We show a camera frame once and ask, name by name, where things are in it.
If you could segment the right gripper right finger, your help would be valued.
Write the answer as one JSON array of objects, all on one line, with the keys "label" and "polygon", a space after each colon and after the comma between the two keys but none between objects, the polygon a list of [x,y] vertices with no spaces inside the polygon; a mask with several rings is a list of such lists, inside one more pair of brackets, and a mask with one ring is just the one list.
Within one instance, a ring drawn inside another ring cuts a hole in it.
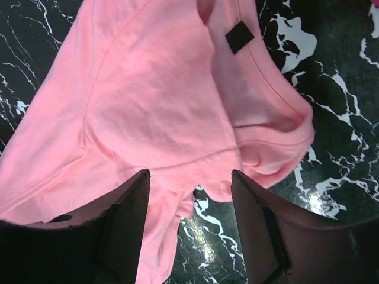
[{"label": "right gripper right finger", "polygon": [[377,283],[378,218],[344,224],[232,172],[249,283]]}]

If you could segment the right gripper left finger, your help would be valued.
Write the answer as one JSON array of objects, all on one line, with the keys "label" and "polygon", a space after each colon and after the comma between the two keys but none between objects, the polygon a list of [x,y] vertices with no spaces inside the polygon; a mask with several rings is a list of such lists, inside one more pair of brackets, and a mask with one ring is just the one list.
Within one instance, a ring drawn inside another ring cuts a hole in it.
[{"label": "right gripper left finger", "polygon": [[1,221],[2,283],[134,283],[150,191],[141,170],[48,223]]}]

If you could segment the pink t-shirt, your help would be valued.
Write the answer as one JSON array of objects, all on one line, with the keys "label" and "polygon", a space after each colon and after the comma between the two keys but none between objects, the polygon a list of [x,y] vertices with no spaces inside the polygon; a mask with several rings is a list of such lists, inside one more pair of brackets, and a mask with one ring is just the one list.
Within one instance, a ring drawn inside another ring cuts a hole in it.
[{"label": "pink t-shirt", "polygon": [[48,222],[148,169],[136,281],[163,283],[195,186],[229,202],[232,170],[280,182],[314,139],[312,116],[254,1],[84,1],[1,156],[1,218]]}]

